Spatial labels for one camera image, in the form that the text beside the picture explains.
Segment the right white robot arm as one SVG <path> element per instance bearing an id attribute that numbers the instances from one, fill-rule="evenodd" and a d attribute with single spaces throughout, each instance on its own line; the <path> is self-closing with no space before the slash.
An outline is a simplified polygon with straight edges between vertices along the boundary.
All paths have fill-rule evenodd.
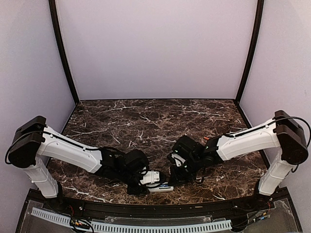
<path id="1" fill-rule="evenodd" d="M 170 186 L 178 186 L 195 180 L 202 168 L 220 164 L 237 156 L 254 151 L 277 148 L 274 161 L 261 177 L 257 193 L 248 199 L 248 207 L 259 210 L 274 193 L 278 185 L 294 167 L 308 158 L 311 142 L 305 138 L 299 117 L 289 116 L 285 111 L 275 112 L 266 122 L 235 133 L 224 133 L 206 140 L 204 145 L 184 135 L 172 147 L 168 155 L 171 162 Z"/>

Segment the white remote control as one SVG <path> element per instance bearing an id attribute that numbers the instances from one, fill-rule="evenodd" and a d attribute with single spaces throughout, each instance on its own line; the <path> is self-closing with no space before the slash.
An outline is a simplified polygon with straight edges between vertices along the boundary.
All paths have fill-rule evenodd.
<path id="1" fill-rule="evenodd" d="M 167 182 L 163 183 L 162 185 L 158 187 L 149 188 L 150 193 L 172 192 L 173 190 L 174 190 L 174 187 L 169 186 Z"/>

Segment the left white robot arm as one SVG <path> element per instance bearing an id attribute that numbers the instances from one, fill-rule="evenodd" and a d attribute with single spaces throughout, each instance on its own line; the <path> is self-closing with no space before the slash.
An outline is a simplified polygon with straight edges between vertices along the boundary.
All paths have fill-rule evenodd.
<path id="1" fill-rule="evenodd" d="M 117 179 L 127 185 L 129 195 L 148 192 L 148 185 L 159 178 L 158 172 L 149 170 L 149 160 L 142 151 L 124 153 L 113 147 L 87 146 L 59 134 L 46 125 L 44 117 L 37 116 L 16 130 L 5 162 L 23 169 L 59 212 L 65 211 L 69 202 L 60 194 L 62 188 L 47 170 L 41 156 L 78 166 L 100 177 Z"/>

